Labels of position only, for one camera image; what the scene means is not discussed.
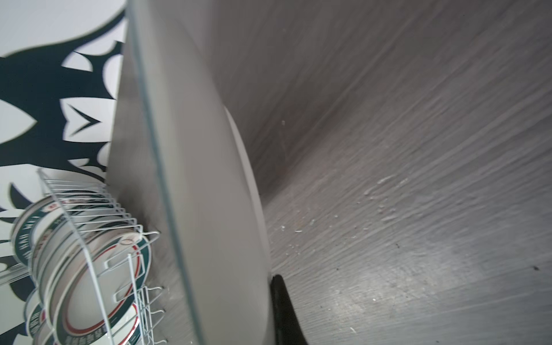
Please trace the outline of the green red rimmed plate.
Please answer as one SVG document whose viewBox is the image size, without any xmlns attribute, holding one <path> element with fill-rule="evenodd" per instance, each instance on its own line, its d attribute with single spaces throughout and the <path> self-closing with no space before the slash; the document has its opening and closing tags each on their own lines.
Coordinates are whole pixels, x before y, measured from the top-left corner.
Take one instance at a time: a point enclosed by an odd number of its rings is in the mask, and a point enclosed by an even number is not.
<svg viewBox="0 0 552 345">
<path fill-rule="evenodd" d="M 135 290 L 151 266 L 147 236 L 106 231 L 85 247 L 66 239 L 39 276 L 51 344 L 128 344 L 139 339 Z"/>
</svg>

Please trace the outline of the green cloud pattern plate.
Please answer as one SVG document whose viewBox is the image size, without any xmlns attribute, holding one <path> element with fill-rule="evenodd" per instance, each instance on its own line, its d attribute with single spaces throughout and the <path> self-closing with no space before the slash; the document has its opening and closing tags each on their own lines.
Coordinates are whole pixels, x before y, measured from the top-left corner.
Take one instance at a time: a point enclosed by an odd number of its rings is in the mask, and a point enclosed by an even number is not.
<svg viewBox="0 0 552 345">
<path fill-rule="evenodd" d="M 29 267 L 36 244 L 47 234 L 66 227 L 66 217 L 51 196 L 28 206 L 14 222 L 11 243 L 15 260 Z"/>
</svg>

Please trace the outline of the white plate red characters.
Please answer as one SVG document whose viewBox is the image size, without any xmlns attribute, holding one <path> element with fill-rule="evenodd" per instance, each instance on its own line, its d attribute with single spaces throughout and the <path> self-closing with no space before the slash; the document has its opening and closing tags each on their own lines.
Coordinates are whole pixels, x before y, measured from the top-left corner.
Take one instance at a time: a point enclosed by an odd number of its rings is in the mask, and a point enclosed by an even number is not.
<svg viewBox="0 0 552 345">
<path fill-rule="evenodd" d="M 130 1 L 106 182 L 149 231 L 170 344 L 274 344 L 270 252 L 246 152 L 174 1 Z"/>
</svg>

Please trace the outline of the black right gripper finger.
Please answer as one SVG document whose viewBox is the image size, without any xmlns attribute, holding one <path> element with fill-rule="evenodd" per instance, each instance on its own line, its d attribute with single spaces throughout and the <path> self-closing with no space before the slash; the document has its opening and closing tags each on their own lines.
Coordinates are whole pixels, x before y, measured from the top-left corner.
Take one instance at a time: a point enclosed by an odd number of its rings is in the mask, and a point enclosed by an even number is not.
<svg viewBox="0 0 552 345">
<path fill-rule="evenodd" d="M 273 305 L 275 342 L 278 345 L 308 345 L 295 309 L 281 275 L 274 275 L 270 283 Z"/>
</svg>

